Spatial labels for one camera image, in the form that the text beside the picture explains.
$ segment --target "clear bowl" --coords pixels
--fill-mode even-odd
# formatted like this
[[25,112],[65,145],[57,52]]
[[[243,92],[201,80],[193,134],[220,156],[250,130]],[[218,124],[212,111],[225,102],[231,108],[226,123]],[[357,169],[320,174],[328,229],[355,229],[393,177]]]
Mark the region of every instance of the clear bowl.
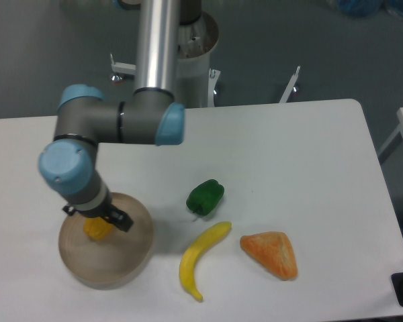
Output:
[[112,193],[112,203],[132,218],[127,233],[113,227],[95,241],[83,232],[85,218],[75,213],[64,220],[58,237],[64,265],[92,288],[109,289],[130,282],[144,268],[152,248],[154,227],[144,205],[121,193]]

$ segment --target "blue joint cap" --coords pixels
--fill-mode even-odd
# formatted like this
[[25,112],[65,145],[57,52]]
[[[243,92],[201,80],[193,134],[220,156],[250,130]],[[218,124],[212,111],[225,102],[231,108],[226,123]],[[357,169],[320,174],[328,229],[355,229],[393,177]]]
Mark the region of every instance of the blue joint cap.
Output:
[[39,157],[38,168],[46,183],[61,195],[84,189],[94,171],[87,151],[72,140],[49,144]]
[[60,108],[70,101],[71,99],[76,99],[78,97],[96,97],[101,101],[104,101],[105,95],[95,87],[90,87],[85,84],[75,84],[67,87],[61,95],[60,105],[58,106],[58,111]]
[[167,107],[159,128],[156,131],[155,144],[158,146],[176,146],[183,142],[185,129],[185,107],[171,103]]

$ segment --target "metal pole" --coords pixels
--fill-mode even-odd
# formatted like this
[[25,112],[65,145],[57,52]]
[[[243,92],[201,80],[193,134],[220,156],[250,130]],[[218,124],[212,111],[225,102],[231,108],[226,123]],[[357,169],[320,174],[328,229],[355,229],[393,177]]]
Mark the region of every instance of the metal pole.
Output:
[[136,58],[135,92],[173,93],[177,63],[180,0],[144,0]]

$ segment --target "gray floor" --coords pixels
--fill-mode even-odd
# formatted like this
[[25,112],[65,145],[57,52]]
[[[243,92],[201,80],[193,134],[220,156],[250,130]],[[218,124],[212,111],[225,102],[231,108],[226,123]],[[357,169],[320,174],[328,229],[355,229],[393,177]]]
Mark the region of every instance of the gray floor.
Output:
[[[220,105],[278,102],[301,65],[297,101],[358,100],[376,148],[398,124],[403,22],[384,10],[349,19],[322,0],[205,0],[204,9],[220,27]],[[132,81],[109,82],[109,53],[135,63],[137,29],[138,12],[111,0],[0,0],[0,118],[54,115],[75,83],[130,99]],[[403,224],[403,146],[383,171]]]

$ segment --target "metal bracket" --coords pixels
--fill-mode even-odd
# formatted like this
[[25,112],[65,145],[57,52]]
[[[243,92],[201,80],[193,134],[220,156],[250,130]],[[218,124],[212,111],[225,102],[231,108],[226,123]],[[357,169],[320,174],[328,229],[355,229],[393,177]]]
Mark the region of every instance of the metal bracket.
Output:
[[114,56],[110,53],[110,66],[113,72],[124,75],[135,75],[136,65],[124,64],[123,62],[115,62]]
[[297,85],[298,73],[300,72],[300,66],[297,67],[296,72],[291,76],[287,88],[282,94],[280,103],[287,103],[292,93],[297,93],[299,91],[299,86]]
[[221,76],[221,71],[216,69],[209,69],[209,85],[208,85],[208,106],[215,107],[214,97],[216,95],[215,86]]

